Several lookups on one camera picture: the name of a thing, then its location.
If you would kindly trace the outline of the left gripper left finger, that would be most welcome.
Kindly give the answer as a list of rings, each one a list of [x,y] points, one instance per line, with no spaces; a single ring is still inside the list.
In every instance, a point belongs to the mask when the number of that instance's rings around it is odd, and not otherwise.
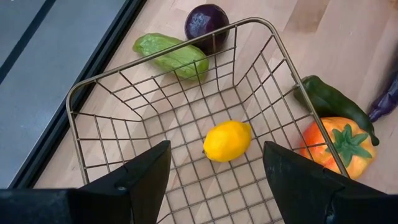
[[[170,163],[162,141],[79,189],[0,189],[0,224],[156,224]]]

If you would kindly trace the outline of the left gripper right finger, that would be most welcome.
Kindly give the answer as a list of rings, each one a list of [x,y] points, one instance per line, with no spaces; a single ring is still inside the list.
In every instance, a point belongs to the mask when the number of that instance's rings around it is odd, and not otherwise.
[[[398,195],[337,174],[272,141],[263,164],[285,224],[398,224]]]

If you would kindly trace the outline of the orange tomato with green stem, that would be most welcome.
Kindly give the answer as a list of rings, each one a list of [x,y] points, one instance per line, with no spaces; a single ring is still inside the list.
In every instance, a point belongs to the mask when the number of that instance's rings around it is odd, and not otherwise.
[[[357,179],[376,158],[376,150],[369,134],[348,118],[324,117],[321,121],[348,175]],[[302,156],[340,173],[316,122],[312,122],[304,131],[300,147],[299,154]]]

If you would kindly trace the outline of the dark green pepper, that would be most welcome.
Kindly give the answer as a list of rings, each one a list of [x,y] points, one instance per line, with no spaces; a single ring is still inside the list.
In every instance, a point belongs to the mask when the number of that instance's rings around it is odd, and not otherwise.
[[[369,134],[373,146],[379,145],[370,118],[354,101],[316,75],[303,78],[302,85],[319,118],[348,118]]]

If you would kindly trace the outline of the yellow lemon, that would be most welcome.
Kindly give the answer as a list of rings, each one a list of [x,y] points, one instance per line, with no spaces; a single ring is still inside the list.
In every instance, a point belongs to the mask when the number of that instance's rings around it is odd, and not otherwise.
[[[244,154],[251,140],[250,124],[235,120],[225,121],[207,132],[203,150],[212,161],[228,162]]]

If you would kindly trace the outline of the long purple eggplant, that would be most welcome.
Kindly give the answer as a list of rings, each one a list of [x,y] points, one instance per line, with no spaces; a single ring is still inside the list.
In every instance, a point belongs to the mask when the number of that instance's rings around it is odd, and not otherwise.
[[[390,114],[398,105],[398,70],[392,72],[392,78],[382,92],[382,94],[373,101],[368,116],[373,123],[380,117]]]

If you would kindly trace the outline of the light green lettuce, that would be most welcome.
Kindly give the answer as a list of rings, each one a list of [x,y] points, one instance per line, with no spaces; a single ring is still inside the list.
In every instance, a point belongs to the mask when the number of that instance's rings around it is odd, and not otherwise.
[[[132,46],[133,51],[143,57],[155,54],[183,41],[160,33],[148,33],[139,37]],[[209,59],[196,46],[187,45],[167,54],[158,56],[154,63],[163,71],[176,72],[181,79],[203,81],[209,69]]]

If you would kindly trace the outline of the round purple onion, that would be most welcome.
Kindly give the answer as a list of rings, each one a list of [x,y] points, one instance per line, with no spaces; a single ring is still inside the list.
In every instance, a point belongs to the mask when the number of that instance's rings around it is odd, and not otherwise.
[[[227,14],[216,4],[202,4],[195,7],[185,21],[185,35],[188,40],[205,35],[214,30],[229,25]],[[215,49],[212,36],[195,42],[193,45],[201,49],[206,55],[219,52],[229,36],[229,30],[215,34]]]

